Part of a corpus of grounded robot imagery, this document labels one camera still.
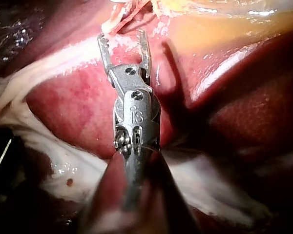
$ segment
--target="metal forceps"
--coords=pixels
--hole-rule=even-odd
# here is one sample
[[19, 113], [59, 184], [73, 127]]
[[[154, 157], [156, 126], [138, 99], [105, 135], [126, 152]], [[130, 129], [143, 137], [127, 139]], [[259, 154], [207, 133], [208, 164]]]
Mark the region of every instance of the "metal forceps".
[[113, 127], [115, 149], [125, 159], [127, 189], [122, 210], [136, 212], [139, 209], [143, 182], [148, 177], [163, 191], [169, 233], [198, 234], [201, 232], [197, 223], [160, 151], [161, 108], [150, 87], [151, 55], [145, 31], [139, 30], [139, 39], [142, 62], [114, 65], [108, 40], [104, 34], [98, 37], [105, 72], [118, 93], [113, 108]]
[[116, 151], [124, 156], [128, 188], [123, 209], [138, 207], [145, 167], [153, 152], [159, 150], [160, 105], [150, 84], [151, 55], [146, 32], [139, 30], [142, 62], [114, 65], [108, 40], [98, 37], [105, 72], [118, 98], [113, 108]]

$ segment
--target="screw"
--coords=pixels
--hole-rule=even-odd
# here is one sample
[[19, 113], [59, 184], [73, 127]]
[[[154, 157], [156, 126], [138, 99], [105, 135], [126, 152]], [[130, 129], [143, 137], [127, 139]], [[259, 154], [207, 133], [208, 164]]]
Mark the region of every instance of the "screw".
[[136, 74], [136, 69], [134, 67], [128, 67], [125, 70], [125, 72], [127, 75], [132, 76], [132, 75]]
[[140, 101], [143, 98], [143, 94], [140, 91], [134, 91], [131, 94], [131, 98], [133, 98], [136, 101]]

